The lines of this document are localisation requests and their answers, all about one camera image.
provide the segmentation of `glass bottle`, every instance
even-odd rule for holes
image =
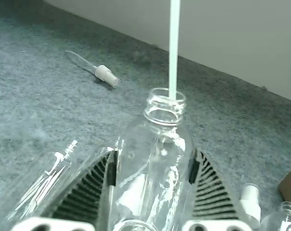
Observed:
[[[281,203],[279,211],[265,217],[260,231],[291,231],[291,202]]]
[[[0,202],[0,231],[7,231],[26,218],[39,216],[76,177],[79,171],[73,156],[76,145],[77,141],[73,140],[62,153],[55,152],[47,163],[35,164],[28,174],[16,180],[4,203]]]
[[[194,145],[182,125],[186,98],[168,93],[152,89],[143,115],[119,139],[108,231],[179,229]]]

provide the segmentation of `white cap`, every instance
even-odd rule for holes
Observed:
[[[259,187],[255,184],[245,184],[240,202],[248,216],[247,223],[252,229],[260,226],[261,208],[259,206]]]
[[[94,74],[101,81],[108,83],[113,88],[116,88],[121,82],[105,65],[98,66]]]

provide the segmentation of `white plastic rod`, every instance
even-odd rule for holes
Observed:
[[[176,100],[181,0],[171,0],[169,28],[169,97]]]

